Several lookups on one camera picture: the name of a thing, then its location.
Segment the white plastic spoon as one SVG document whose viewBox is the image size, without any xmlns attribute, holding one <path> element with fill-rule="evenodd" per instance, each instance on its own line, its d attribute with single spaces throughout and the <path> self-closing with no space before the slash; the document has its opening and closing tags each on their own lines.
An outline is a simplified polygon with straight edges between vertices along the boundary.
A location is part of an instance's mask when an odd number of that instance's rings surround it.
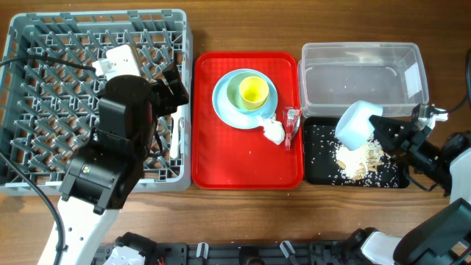
<svg viewBox="0 0 471 265">
<path fill-rule="evenodd" d="M 181 115 L 182 115 L 181 106 L 179 106 L 177 110 L 171 114 L 171 121 L 172 121 L 171 145 L 170 145 L 170 158 L 171 159 L 176 159 L 179 156 Z"/>
</svg>

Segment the white plastic fork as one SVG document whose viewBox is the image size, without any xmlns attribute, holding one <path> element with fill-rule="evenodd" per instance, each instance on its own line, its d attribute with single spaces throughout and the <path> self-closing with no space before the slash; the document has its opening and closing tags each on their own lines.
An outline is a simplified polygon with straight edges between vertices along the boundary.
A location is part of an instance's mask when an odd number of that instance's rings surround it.
<svg viewBox="0 0 471 265">
<path fill-rule="evenodd" d="M 183 117 L 180 117 L 180 120 L 179 120 L 180 129 L 182 129 L 184 127 L 184 123 L 185 123 L 185 119 Z"/>
</svg>

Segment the light blue small bowl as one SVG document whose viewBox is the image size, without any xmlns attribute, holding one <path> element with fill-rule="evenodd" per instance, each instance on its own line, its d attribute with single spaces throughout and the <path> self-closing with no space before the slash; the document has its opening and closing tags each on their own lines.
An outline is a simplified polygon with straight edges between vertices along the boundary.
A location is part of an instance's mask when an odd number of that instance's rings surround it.
<svg viewBox="0 0 471 265">
<path fill-rule="evenodd" d="M 350 151 L 357 150 L 373 134 L 374 127 L 369 121 L 371 116 L 382 116 L 379 105 L 359 100 L 350 105 L 339 119 L 335 137 Z"/>
</svg>

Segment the leftover rice and scraps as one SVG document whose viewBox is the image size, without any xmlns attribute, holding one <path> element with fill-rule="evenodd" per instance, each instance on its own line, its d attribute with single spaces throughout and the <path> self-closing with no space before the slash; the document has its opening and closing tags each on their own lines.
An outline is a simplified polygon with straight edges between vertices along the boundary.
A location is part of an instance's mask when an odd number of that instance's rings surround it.
<svg viewBox="0 0 471 265">
<path fill-rule="evenodd" d="M 342 177 L 348 180 L 362 180 L 378 171 L 383 165 L 384 152 L 378 140 L 370 136 L 356 150 L 349 150 L 340 144 L 334 152 L 334 158 Z"/>
</svg>

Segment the red ketchup sachet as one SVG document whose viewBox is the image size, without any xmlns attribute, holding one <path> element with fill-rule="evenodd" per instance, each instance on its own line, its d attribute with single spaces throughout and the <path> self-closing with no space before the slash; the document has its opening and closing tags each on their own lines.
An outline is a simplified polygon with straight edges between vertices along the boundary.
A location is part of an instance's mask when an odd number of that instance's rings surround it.
<svg viewBox="0 0 471 265">
<path fill-rule="evenodd" d="M 301 110 L 299 107 L 285 107 L 283 110 L 283 127 L 285 131 L 284 147 L 291 150 L 291 142 L 300 126 Z"/>
</svg>

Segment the white napkin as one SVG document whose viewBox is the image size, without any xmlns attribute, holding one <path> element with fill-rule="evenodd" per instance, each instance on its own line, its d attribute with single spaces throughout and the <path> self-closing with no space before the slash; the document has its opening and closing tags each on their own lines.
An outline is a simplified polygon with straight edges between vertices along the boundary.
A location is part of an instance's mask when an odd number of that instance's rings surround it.
<svg viewBox="0 0 471 265">
<path fill-rule="evenodd" d="M 283 125 L 276 119 L 275 113 L 267 119 L 259 116 L 258 123 L 263 128 L 264 137 L 274 144 L 280 145 L 285 140 Z"/>
</svg>

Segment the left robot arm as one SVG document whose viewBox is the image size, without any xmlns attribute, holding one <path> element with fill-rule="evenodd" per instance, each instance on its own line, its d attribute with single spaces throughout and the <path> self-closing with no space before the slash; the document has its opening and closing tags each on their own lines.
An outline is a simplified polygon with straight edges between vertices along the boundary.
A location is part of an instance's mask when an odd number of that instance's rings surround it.
<svg viewBox="0 0 471 265">
<path fill-rule="evenodd" d="M 57 204 L 60 220 L 40 264 L 89 264 L 129 194 L 144 175 L 157 120 L 189 102 L 174 63 L 149 82 L 124 74 L 100 90 L 99 123 L 69 158 Z"/>
</svg>

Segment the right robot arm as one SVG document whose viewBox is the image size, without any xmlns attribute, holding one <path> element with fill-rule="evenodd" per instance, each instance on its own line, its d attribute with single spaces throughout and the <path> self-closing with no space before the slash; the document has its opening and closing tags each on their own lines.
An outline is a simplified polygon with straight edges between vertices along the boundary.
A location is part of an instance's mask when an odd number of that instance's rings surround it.
<svg viewBox="0 0 471 265">
<path fill-rule="evenodd" d="M 369 123 L 392 159 L 432 180 L 445 203 L 401 237 L 369 231 L 362 257 L 370 264 L 469 264 L 470 132 L 455 132 L 437 147 L 428 141 L 428 126 L 381 116 L 371 116 Z"/>
</svg>

